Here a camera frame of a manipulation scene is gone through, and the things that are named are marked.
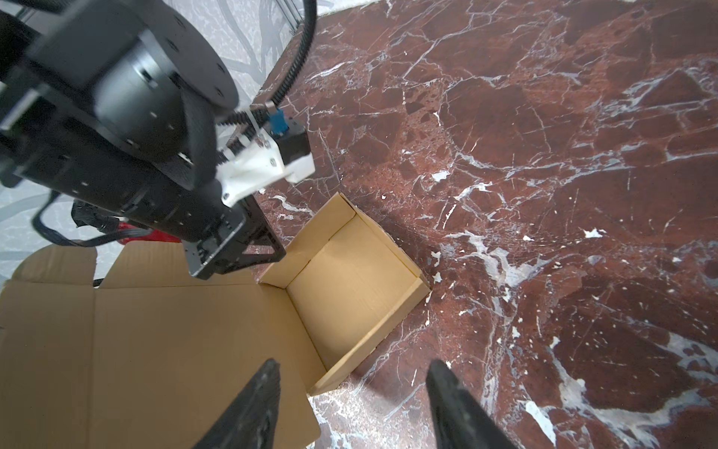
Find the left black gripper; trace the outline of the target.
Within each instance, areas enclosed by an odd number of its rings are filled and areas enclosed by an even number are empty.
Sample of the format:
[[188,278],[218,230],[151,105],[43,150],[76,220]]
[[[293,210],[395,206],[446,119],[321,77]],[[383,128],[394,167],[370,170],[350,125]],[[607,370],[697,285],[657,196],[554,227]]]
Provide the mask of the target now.
[[242,269],[279,262],[286,250],[253,196],[239,200],[221,216],[209,235],[183,241],[190,275],[209,280]]

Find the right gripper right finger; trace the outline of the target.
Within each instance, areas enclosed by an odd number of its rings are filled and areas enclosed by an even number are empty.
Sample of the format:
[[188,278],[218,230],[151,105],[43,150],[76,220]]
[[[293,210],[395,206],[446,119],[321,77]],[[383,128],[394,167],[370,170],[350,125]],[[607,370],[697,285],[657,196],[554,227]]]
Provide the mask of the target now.
[[426,388],[438,449],[517,448],[444,361],[431,361]]

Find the brown cardboard box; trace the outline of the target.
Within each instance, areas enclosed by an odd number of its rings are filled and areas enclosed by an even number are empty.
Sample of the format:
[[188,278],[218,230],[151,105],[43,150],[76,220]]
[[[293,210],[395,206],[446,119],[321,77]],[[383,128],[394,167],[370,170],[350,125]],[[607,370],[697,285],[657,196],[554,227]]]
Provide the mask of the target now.
[[96,252],[51,245],[1,292],[1,445],[189,448],[268,359],[275,445],[321,434],[310,397],[335,389],[429,293],[384,230],[333,196],[260,280],[191,277],[177,243],[125,246],[100,286]]

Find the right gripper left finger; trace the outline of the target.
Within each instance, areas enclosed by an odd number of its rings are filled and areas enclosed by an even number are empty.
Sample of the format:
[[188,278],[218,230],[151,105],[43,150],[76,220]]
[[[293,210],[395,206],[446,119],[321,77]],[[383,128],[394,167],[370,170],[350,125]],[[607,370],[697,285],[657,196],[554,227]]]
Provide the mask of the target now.
[[272,448],[280,409],[280,364],[268,359],[193,449]]

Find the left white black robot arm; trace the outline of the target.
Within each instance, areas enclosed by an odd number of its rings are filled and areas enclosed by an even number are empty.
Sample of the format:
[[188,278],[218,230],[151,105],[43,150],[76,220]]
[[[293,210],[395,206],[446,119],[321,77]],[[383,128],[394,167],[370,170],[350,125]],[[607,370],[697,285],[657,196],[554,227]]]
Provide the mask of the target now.
[[306,62],[318,7],[304,5],[295,59],[269,100],[239,108],[217,52],[162,1],[31,1],[56,22],[39,33],[1,16],[1,183],[71,196],[69,239],[40,213],[33,230],[61,247],[96,248],[153,232],[180,241],[207,280],[286,254],[254,194],[314,171],[306,129],[280,105]]

